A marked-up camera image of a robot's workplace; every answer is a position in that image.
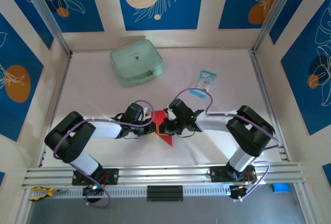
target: red object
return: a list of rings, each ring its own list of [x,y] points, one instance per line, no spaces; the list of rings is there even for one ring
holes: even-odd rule
[[[157,128],[155,133],[161,137],[164,141],[166,141],[169,145],[172,146],[172,137],[170,135],[163,135],[159,133],[159,126],[163,122],[163,119],[167,118],[166,113],[163,110],[155,111],[155,118],[154,123],[156,124]]]

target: small packet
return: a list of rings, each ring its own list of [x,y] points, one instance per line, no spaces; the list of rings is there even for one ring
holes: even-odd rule
[[[197,79],[197,82],[195,83],[195,85],[193,86],[193,88],[200,88],[203,91],[208,92],[209,91],[209,88],[212,85],[213,80],[214,80],[214,78],[216,76],[217,76],[216,73],[212,73],[212,72],[207,71],[207,70],[201,70],[201,72],[199,74],[199,77]],[[190,93],[192,93],[192,94],[194,94],[196,96],[199,96],[199,97],[201,97],[203,99],[205,99],[206,96],[207,96],[202,91],[195,91],[193,89],[190,90]]]

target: orange circle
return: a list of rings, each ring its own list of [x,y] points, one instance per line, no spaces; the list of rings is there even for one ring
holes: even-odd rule
[[[254,5],[249,11],[248,21],[251,24],[263,24],[275,0],[264,0]]]
[[[62,18],[67,18],[70,15],[69,11],[66,8],[58,8],[56,12]]]
[[[31,89],[30,75],[21,65],[10,66],[5,73],[7,95],[15,102],[25,102]]]
[[[308,77],[307,83],[310,88],[314,89],[319,86],[319,77],[312,74]]]

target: white tabletop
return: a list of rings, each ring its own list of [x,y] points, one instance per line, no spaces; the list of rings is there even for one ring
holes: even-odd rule
[[[71,111],[89,117],[111,117],[124,112],[138,99],[149,101],[155,110],[164,109],[177,93],[194,85],[201,69],[217,73],[209,90],[214,98],[211,112],[237,110],[248,105],[268,120],[247,50],[177,48],[158,51],[163,58],[163,73],[130,88],[121,86],[109,58],[110,51],[75,53],[53,127]],[[209,99],[188,92],[180,98],[193,111],[205,109],[209,104]],[[103,166],[202,165],[226,163],[237,147],[229,133],[207,131],[186,139],[174,136],[173,147],[152,133],[138,140],[90,139],[85,150]],[[277,149],[265,152],[258,160],[281,161]],[[43,166],[64,165],[53,158],[48,148]]]

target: yellow tool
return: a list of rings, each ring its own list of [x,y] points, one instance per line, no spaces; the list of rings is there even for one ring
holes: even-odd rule
[[[47,193],[45,195],[42,195],[41,197],[30,197],[29,198],[30,201],[35,202],[44,199],[46,197],[53,197],[54,195],[62,193],[69,189],[55,189],[55,188],[44,188],[44,187],[34,187],[31,189],[31,191],[36,191],[36,190],[43,190],[46,191]]]

